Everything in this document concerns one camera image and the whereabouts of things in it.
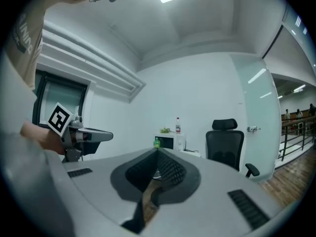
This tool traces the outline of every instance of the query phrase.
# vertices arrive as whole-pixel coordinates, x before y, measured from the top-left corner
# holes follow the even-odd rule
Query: frosted glass panel
[[[46,123],[57,102],[73,114],[78,114],[81,98],[81,90],[48,82],[45,86],[43,100],[40,109],[40,123]]]
[[[232,54],[245,97],[247,126],[260,130],[246,132],[246,151],[241,172],[247,173],[246,163],[255,165],[260,175],[256,181],[270,178],[275,168],[280,137],[281,114],[277,90],[263,60],[249,55]]]

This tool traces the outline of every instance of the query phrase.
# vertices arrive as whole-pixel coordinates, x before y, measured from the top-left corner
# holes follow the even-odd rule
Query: window
[[[37,100],[33,108],[33,124],[48,128],[47,121],[57,102],[73,114],[82,116],[87,85],[36,70]]]

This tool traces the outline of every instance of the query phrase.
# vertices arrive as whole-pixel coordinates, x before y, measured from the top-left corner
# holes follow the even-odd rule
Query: ceiling
[[[47,10],[45,19],[54,22],[54,13],[55,18],[63,16],[63,21],[89,22],[91,29],[98,27],[104,33],[99,38],[105,38],[105,44],[109,42],[105,36],[110,33],[136,57],[137,70],[141,70],[206,52],[262,56],[279,29],[276,19],[281,19],[279,14],[283,15],[284,10],[274,0],[101,0],[57,4]]]
[[[275,82],[278,96],[283,96],[283,97],[293,93],[293,90],[302,86],[302,83],[299,83],[297,81],[279,79],[275,77],[273,77],[273,81]],[[313,86],[306,85],[303,90],[308,90],[310,88],[313,88]]]
[[[236,28],[234,0],[101,0],[84,3],[84,7],[105,21],[140,57],[196,33],[219,30],[229,35]]]

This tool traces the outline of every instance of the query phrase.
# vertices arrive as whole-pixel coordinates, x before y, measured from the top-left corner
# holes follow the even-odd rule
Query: glass door
[[[251,55],[231,54],[243,89],[247,127],[257,127],[254,132],[245,131],[246,149],[241,158],[241,173],[246,174],[246,163],[258,168],[256,181],[271,177],[279,151],[281,138],[281,113],[277,90],[264,61]]]

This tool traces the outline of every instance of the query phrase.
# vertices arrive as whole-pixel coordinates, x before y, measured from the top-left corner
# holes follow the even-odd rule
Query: beige t-shirt
[[[291,114],[290,113],[286,113],[285,115],[284,115],[284,119],[290,119],[291,118]]]
[[[297,114],[296,114],[296,117],[297,117],[297,118],[302,118],[302,117],[303,117],[303,113],[302,113],[302,112],[297,113]]]
[[[83,0],[32,0],[18,17],[4,49],[30,89],[35,88],[35,71],[42,47],[41,35],[46,9],[58,2],[81,1]]]

